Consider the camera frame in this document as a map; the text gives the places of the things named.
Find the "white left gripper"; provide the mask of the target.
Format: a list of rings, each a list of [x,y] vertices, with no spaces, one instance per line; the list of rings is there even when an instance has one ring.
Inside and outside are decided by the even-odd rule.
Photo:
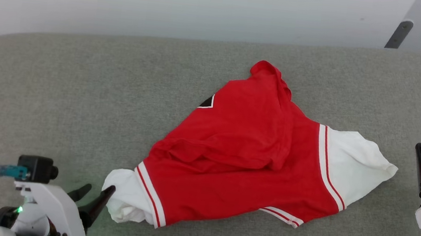
[[[53,233],[86,236],[85,231],[91,228],[116,191],[111,185],[78,210],[75,202],[90,192],[92,184],[68,193],[55,185],[18,181],[14,185],[20,189],[25,201],[11,231],[21,236],[52,236]]]

